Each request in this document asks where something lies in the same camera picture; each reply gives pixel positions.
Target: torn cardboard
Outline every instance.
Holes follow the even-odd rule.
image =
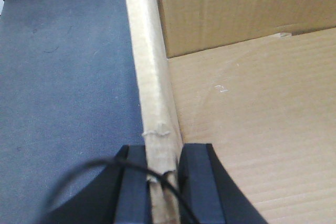
[[[148,166],[176,183],[182,140],[156,0],[126,0]],[[176,198],[151,181],[154,223],[179,223]]]

